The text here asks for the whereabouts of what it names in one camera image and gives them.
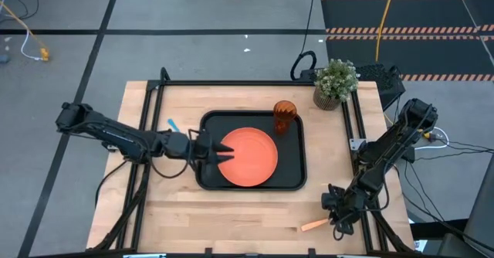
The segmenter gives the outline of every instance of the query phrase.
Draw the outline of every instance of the plant pot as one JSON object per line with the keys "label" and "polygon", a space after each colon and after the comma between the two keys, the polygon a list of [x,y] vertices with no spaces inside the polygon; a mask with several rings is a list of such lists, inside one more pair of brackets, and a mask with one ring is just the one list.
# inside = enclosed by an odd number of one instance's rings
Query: plant pot
{"label": "plant pot", "polygon": [[319,87],[314,90],[313,101],[322,110],[335,110],[341,104],[341,100],[324,95]]}

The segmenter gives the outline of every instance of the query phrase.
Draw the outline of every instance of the small plant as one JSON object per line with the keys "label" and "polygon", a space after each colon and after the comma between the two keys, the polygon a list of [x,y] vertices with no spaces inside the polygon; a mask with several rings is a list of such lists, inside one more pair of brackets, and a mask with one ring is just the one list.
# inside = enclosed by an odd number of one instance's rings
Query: small plant
{"label": "small plant", "polygon": [[346,101],[350,92],[357,89],[358,77],[352,62],[332,59],[327,68],[316,71],[314,83],[322,95]]}

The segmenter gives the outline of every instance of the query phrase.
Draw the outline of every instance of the wooden tabletop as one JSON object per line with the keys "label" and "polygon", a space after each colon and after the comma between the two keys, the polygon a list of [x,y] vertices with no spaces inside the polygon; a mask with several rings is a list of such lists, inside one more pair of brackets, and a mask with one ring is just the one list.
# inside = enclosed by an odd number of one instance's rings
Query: wooden tabletop
{"label": "wooden tabletop", "polygon": [[[146,82],[129,82],[125,89],[118,121],[138,127],[144,102]],[[376,84],[360,82],[358,95],[367,137],[378,139],[386,124]],[[328,183],[346,188],[353,177],[347,135],[341,107],[334,111],[317,108],[312,100],[313,87],[165,87],[158,130],[168,129],[172,118],[179,129],[198,129],[202,116],[210,110],[271,110],[279,100],[290,100],[303,120],[307,182],[296,192],[212,192],[199,187],[194,172],[188,168],[178,178],[163,179],[151,172],[140,233],[140,252],[203,253],[365,253],[361,224],[355,233],[337,242],[332,226],[326,224],[302,233],[308,222],[325,219],[321,193]],[[147,127],[151,125],[154,106],[151,101]],[[357,124],[351,101],[350,115],[354,133]],[[121,163],[120,154],[110,154],[106,173]],[[183,161],[155,158],[163,173],[172,175]],[[122,212],[130,166],[119,170],[101,188],[87,246],[95,246],[111,229]],[[383,211],[393,230],[413,247],[408,217],[395,171],[386,176],[391,203]],[[380,195],[384,204],[384,193]],[[369,215],[373,244],[379,249],[374,221]],[[134,219],[129,222],[129,232]],[[126,246],[130,245],[127,235]]]}

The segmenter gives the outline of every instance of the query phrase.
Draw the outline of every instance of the white cable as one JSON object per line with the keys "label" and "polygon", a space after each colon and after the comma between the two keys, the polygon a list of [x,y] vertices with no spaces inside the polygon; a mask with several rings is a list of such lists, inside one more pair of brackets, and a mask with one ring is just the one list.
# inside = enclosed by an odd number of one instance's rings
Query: white cable
{"label": "white cable", "polygon": [[422,150],[422,149],[441,149],[441,148],[446,148],[446,147],[449,146],[449,137],[446,134],[446,132],[443,131],[439,127],[434,127],[434,129],[442,132],[442,134],[446,137],[446,144],[441,145],[441,146],[424,146],[424,147],[415,148],[415,150]]}
{"label": "white cable", "polygon": [[29,30],[26,30],[25,31],[25,39],[24,39],[24,42],[22,43],[22,46],[21,46],[21,53],[22,53],[22,55],[24,55],[27,58],[34,59],[35,61],[40,61],[41,60],[41,57],[29,56],[29,55],[27,55],[27,54],[24,53],[24,46],[28,42],[28,39],[29,39]]}

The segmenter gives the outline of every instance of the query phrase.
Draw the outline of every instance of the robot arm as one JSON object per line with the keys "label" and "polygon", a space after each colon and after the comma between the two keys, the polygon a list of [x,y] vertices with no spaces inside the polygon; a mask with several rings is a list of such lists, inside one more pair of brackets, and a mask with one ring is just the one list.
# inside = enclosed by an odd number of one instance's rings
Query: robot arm
{"label": "robot arm", "polygon": [[217,155],[218,151],[233,151],[233,149],[215,143],[211,135],[205,131],[199,132],[197,139],[191,141],[187,135],[179,132],[139,131],[105,117],[88,104],[64,103],[62,109],[56,119],[59,132],[90,134],[116,146],[127,160],[138,164],[162,155],[187,160],[189,151],[194,160],[206,160],[206,164],[218,164],[232,158],[229,155]]}
{"label": "robot arm", "polygon": [[353,163],[359,171],[348,188],[329,184],[329,192],[321,195],[322,207],[330,211],[330,220],[338,232],[352,235],[353,224],[360,219],[360,214],[372,212],[395,249],[411,251],[393,233],[375,203],[385,185],[386,172],[408,147],[418,141],[421,131],[429,132],[434,128],[437,119],[436,109],[432,105],[418,99],[409,100],[403,106],[398,122],[377,141],[363,142],[352,153]]}

